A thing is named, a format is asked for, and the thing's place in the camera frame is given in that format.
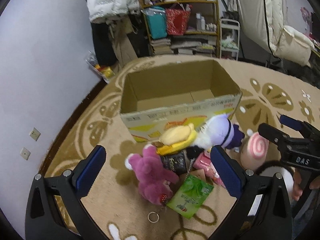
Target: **human hand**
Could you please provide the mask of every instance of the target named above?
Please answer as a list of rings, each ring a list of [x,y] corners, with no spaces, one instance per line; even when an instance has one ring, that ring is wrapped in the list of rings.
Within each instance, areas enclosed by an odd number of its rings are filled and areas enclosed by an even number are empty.
[[[302,181],[301,175],[298,169],[295,170],[293,174],[293,190],[292,190],[292,198],[295,201],[298,201],[299,198],[302,195],[302,189],[300,188],[300,183]],[[318,189],[320,188],[320,176],[316,177],[311,183],[310,183],[310,189]]]

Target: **floor baseboard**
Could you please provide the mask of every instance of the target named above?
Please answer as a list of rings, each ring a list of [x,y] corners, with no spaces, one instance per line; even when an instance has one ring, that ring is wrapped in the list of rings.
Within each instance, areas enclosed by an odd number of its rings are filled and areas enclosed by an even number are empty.
[[[47,172],[53,158],[57,154],[61,144],[67,137],[68,133],[72,129],[72,127],[76,124],[82,113],[86,110],[89,104],[96,98],[96,96],[100,93],[100,91],[106,86],[106,82],[101,79],[95,87],[90,91],[90,93],[85,97],[85,99],[77,106],[74,110],[70,118],[66,121],[63,125],[61,131],[58,133],[57,137],[55,138],[54,142],[52,143],[47,156],[45,157],[41,167],[39,169],[39,173],[43,176]]]

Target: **pink stuffed bear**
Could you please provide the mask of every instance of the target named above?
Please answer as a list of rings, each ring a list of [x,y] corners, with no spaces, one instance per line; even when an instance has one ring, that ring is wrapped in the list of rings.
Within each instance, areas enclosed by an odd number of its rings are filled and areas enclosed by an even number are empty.
[[[151,203],[161,205],[173,195],[168,182],[177,183],[179,177],[163,167],[155,146],[146,145],[142,155],[130,154],[125,165],[136,174],[139,193]]]

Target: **electrical outlet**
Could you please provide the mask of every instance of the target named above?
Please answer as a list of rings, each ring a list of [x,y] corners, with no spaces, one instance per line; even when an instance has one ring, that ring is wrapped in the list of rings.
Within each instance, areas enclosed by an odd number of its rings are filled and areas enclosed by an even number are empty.
[[[29,133],[30,137],[35,141],[39,139],[40,134],[41,133],[36,128],[33,128],[33,130]]]
[[[20,155],[22,158],[24,158],[26,161],[29,159],[31,152],[29,152],[25,147],[22,148]]]

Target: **beige patterned rug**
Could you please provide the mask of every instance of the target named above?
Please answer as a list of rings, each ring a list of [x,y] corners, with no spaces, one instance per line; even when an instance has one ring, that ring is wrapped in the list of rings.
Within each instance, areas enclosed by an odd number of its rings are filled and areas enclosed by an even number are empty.
[[[152,224],[147,215],[151,211],[159,212],[160,208],[140,197],[133,171],[124,166],[125,158],[130,153],[141,153],[144,146],[134,141],[118,114],[126,73],[176,61],[195,60],[208,58],[164,55],[130,62],[82,114],[46,173],[47,177],[57,176],[66,169],[73,169],[96,144],[106,148],[107,161],[88,196],[82,198],[82,203],[111,240],[207,239],[235,201],[224,188],[215,186],[190,220],[167,209],[160,212],[159,222]],[[281,114],[308,121],[320,128],[320,91],[317,88],[264,67],[231,60],[217,61],[243,91],[233,122],[238,122],[246,134],[257,131],[262,122],[282,128],[278,121]],[[299,136],[287,127],[283,130],[291,136]],[[236,153],[230,154],[236,159],[239,157]],[[267,159],[278,158],[279,153],[270,144]],[[75,230],[61,199],[58,203],[66,224]]]

